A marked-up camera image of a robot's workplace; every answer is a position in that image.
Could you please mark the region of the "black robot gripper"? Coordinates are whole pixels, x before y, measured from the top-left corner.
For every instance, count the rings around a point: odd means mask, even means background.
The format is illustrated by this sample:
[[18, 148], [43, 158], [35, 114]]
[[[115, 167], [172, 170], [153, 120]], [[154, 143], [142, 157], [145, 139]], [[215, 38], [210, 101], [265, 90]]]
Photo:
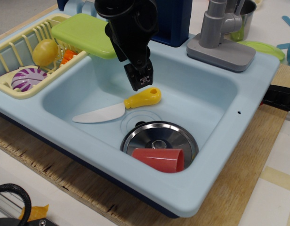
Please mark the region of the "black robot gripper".
[[97, 13], [108, 21], [105, 33], [119, 61], [130, 61], [124, 70], [133, 90], [152, 85], [153, 66], [147, 45], [159, 30], [156, 2], [96, 0], [94, 5]]

